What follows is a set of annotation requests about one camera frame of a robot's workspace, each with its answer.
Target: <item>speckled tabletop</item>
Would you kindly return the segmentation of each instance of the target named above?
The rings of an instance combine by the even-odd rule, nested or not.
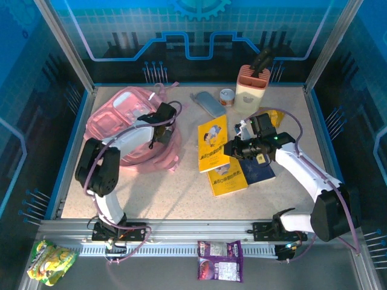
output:
[[[175,173],[162,171],[137,174],[120,171],[115,188],[119,203],[128,218],[145,219],[271,219],[286,208],[295,207],[311,211],[313,201],[293,176],[276,163],[271,167],[276,178],[253,184],[248,189],[214,197],[206,173],[198,171],[197,126],[211,120],[211,116],[193,103],[190,93],[208,91],[215,97],[226,87],[182,86],[167,92],[168,100],[178,100],[184,111],[178,118],[182,135],[181,163]],[[93,112],[122,88],[99,88]],[[293,113],[304,127],[300,147],[319,166],[324,168],[316,134],[301,87],[269,87],[261,106],[286,109]],[[241,115],[227,108],[229,139],[233,138],[233,125]],[[297,124],[288,116],[278,132],[286,131],[294,138],[299,134]],[[90,218],[96,209],[89,197],[82,193],[81,185],[73,178],[63,209],[62,218]]]

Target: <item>gear logo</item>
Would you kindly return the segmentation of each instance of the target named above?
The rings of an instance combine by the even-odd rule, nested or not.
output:
[[[224,12],[224,7],[231,4],[231,0],[170,0],[176,12],[182,17],[187,16],[190,21],[210,20],[210,16],[217,17],[218,12]]]
[[[0,8],[8,8],[13,19],[22,28],[31,25],[36,18],[33,0],[0,0]]]

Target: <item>knife block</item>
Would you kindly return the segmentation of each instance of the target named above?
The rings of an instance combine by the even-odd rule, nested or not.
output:
[[[266,68],[257,77],[251,77],[254,70],[243,65],[236,80],[234,108],[240,113],[252,114],[258,108],[270,80],[270,71]]]

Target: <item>book cover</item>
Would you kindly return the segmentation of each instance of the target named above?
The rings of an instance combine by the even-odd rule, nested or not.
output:
[[[223,154],[223,145],[227,143],[226,115],[198,126],[198,138],[200,172],[207,172],[230,162],[230,157]]]
[[[214,196],[236,192],[249,186],[235,158],[230,158],[229,164],[213,169],[207,174]]]
[[[263,155],[257,157],[259,162],[257,159],[239,161],[248,185],[276,177],[267,159]]]

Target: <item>yellow snack bag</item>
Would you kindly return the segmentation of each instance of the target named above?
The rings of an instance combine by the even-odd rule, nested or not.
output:
[[[268,113],[268,115],[270,116],[270,120],[272,121],[272,125],[275,128],[279,127],[279,125],[281,124],[282,119],[285,117],[285,113],[279,112],[277,110],[265,110],[261,114],[264,114],[264,113]]]
[[[31,279],[53,286],[73,265],[79,253],[43,240],[32,249],[32,261],[27,269]]]

